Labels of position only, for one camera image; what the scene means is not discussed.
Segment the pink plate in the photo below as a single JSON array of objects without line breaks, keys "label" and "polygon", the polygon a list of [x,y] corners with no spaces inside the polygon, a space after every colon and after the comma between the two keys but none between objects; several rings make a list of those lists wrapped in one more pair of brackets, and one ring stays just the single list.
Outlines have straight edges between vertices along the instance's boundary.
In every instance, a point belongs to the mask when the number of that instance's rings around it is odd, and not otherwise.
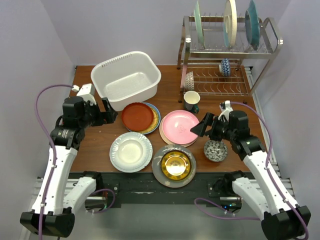
[{"label": "pink plate", "polygon": [[174,110],[168,113],[162,122],[165,136],[175,144],[184,145],[197,139],[190,129],[199,123],[198,118],[186,110]]}]

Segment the yellow patterned plate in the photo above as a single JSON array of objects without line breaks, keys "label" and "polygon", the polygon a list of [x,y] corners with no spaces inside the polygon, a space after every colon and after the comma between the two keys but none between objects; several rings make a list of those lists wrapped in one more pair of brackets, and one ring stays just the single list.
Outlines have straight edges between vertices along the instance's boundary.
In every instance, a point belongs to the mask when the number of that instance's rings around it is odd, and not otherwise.
[{"label": "yellow patterned plate", "polygon": [[191,160],[181,151],[170,151],[161,159],[163,174],[173,181],[185,179],[191,173],[191,169]]}]

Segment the grey reindeer plate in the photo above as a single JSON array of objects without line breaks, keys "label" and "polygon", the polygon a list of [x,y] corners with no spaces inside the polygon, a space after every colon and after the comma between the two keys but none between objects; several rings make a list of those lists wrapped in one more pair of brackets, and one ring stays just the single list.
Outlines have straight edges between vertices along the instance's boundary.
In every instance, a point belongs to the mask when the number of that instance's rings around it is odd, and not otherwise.
[{"label": "grey reindeer plate", "polygon": [[[163,156],[171,151],[179,151],[187,155],[191,162],[191,172],[190,174],[183,180],[174,181],[167,178],[161,169],[161,160]],[[191,153],[189,149],[179,144],[168,144],[164,147],[160,148],[152,159],[152,172],[156,180],[162,185],[168,188],[182,188],[188,185],[192,179],[194,178],[197,170],[197,163],[194,155]]]}]

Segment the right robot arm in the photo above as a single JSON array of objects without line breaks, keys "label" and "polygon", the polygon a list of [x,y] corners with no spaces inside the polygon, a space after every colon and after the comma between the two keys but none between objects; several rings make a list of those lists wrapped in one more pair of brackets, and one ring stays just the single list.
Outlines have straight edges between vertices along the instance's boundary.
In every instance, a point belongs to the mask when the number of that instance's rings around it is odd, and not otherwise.
[{"label": "right robot arm", "polygon": [[206,113],[203,120],[191,128],[199,137],[230,142],[232,150],[253,174],[260,189],[241,171],[225,174],[221,180],[223,192],[230,197],[240,196],[257,215],[268,240],[306,240],[311,212],[292,197],[274,168],[258,137],[250,133],[247,114],[233,110],[225,116]]}]

